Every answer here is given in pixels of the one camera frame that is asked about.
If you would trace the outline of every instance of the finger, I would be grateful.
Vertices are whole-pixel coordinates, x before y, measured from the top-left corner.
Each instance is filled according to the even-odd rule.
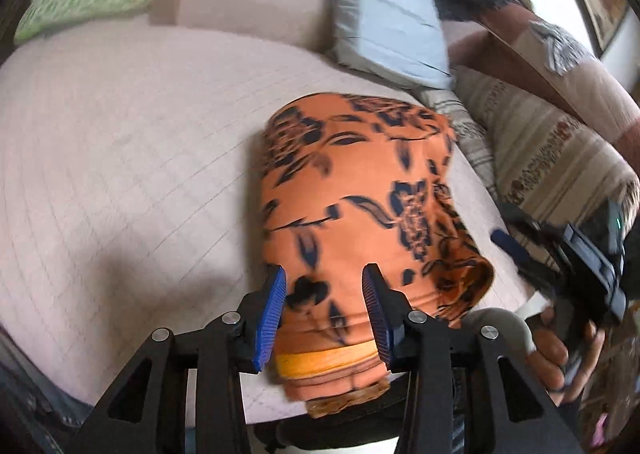
[[[551,401],[558,407],[564,400],[564,392],[550,392],[549,398],[551,398]]]
[[[580,368],[575,374],[574,381],[564,394],[563,403],[573,402],[578,398],[578,396],[580,396],[584,386],[587,385],[589,378],[591,378],[593,371],[598,365],[598,358],[600,358],[600,352],[604,345],[604,338],[605,333],[604,330],[601,329],[596,333],[595,338],[591,341],[589,349],[587,349],[587,352],[582,359],[582,364],[580,364]]]
[[[564,374],[558,366],[553,364],[539,351],[534,351],[527,357],[527,362],[535,371],[536,376],[543,386],[551,390],[559,390],[564,387]]]
[[[588,341],[591,341],[595,338],[597,332],[598,328],[596,328],[596,325],[593,322],[589,321],[585,326],[584,337]]]
[[[554,319],[556,318],[556,310],[553,306],[547,306],[544,311],[540,314],[540,319],[545,326],[549,326]]]
[[[569,360],[569,351],[550,329],[538,328],[533,332],[533,342],[538,351],[556,366],[564,366]]]

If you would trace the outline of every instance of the metal screw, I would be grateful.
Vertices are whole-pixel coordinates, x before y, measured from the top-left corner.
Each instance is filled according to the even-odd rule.
[[[240,322],[240,314],[237,311],[227,311],[222,316],[222,322],[225,324],[238,324]]]
[[[498,330],[493,326],[482,326],[480,333],[484,338],[489,340],[495,340],[498,338],[498,335],[500,335]]]
[[[158,328],[156,331],[151,333],[151,338],[156,342],[162,342],[169,338],[169,330],[167,328]]]
[[[409,312],[409,320],[416,324],[422,324],[423,322],[427,322],[427,314],[419,309],[414,309]]]

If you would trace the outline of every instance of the black device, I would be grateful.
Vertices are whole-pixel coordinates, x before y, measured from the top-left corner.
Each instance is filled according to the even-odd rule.
[[[413,310],[375,264],[362,273],[362,291],[380,358],[392,373],[409,372],[396,454],[451,452],[454,368],[464,373],[465,452],[582,452],[534,374],[514,359],[494,327],[479,334],[451,329]]]
[[[414,311],[391,290],[377,265],[362,277],[380,357],[409,371],[396,454],[452,451],[452,370],[463,368],[465,452],[578,454],[582,450],[528,368],[499,336],[450,329]],[[271,354],[286,296],[285,273],[269,269],[263,288],[247,294],[199,331],[155,330],[102,396],[68,449],[70,454],[184,454],[189,369],[196,386],[197,454],[250,454],[239,373],[257,373]]]
[[[504,203],[500,213],[507,225],[513,226],[533,243],[548,251],[558,266],[554,270],[530,256],[512,236],[501,229],[492,232],[492,241],[513,257],[519,273],[554,303],[555,320],[550,327],[569,352],[562,367],[564,388],[573,381],[588,344],[585,329],[589,321],[598,328],[620,325],[626,309],[626,297],[620,288],[624,267],[622,244],[622,211],[612,201],[601,208],[604,228],[596,241],[573,224],[541,223],[519,207]],[[540,315],[527,319],[532,331],[543,326]]]

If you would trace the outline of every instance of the white pillow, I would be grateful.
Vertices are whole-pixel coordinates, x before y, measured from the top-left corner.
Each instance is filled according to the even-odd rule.
[[[333,0],[340,64],[402,88],[450,89],[449,60],[433,0]]]

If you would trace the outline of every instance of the orange floral fabric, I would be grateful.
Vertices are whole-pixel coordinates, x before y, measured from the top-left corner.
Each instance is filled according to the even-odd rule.
[[[454,146],[446,117],[398,100],[320,93],[279,110],[265,140],[263,257],[287,274],[274,353],[296,373],[286,378],[289,396],[333,396],[385,376],[377,357],[346,347],[372,340],[367,263],[413,307],[451,323],[489,288],[492,266],[445,183]],[[331,361],[336,348],[346,361]]]

